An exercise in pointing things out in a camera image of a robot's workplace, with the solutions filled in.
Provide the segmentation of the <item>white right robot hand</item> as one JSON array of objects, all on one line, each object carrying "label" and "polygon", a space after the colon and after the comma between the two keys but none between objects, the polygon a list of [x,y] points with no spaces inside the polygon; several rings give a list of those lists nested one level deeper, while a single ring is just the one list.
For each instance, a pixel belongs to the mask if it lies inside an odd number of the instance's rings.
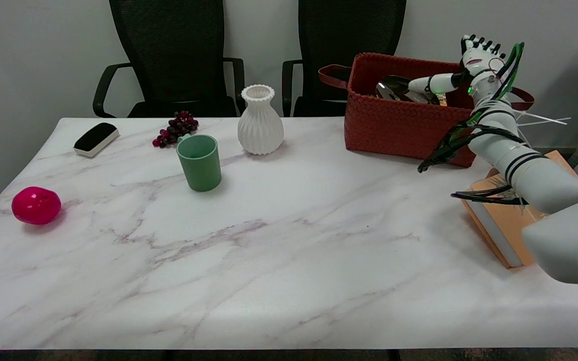
[{"label": "white right robot hand", "polygon": [[462,57],[460,69],[454,73],[442,73],[411,80],[408,90],[420,93],[447,94],[469,84],[472,90],[481,80],[496,80],[505,61],[500,55],[500,44],[486,41],[477,35],[464,35],[461,39]]}]

